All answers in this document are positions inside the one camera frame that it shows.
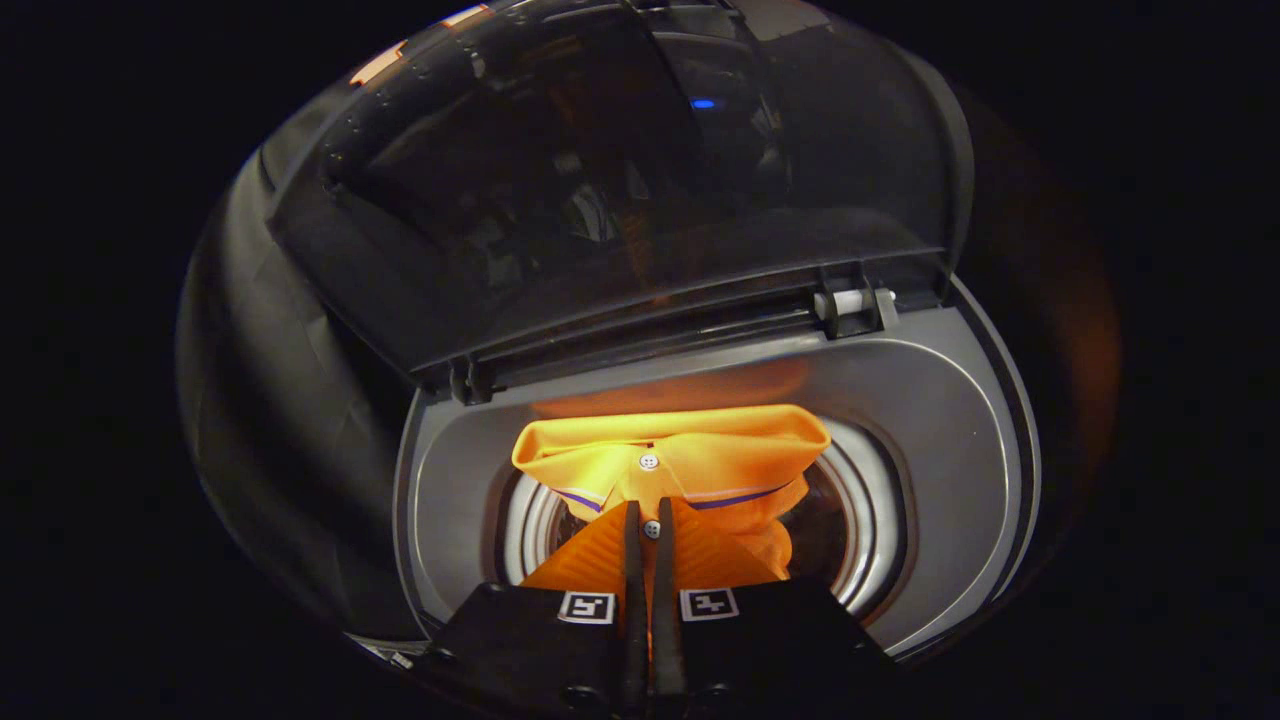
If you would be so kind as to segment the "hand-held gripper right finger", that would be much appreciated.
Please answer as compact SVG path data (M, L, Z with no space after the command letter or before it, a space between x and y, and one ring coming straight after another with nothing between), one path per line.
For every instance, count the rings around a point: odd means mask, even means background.
M812 578L781 580L681 498L659 505L657 719L888 719L896 666Z

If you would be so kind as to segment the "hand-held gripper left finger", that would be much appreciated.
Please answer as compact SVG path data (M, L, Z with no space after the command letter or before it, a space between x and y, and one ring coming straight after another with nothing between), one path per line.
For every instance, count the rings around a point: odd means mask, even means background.
M644 715L643 521L613 507L525 583L477 585L413 662L422 688L481 719Z

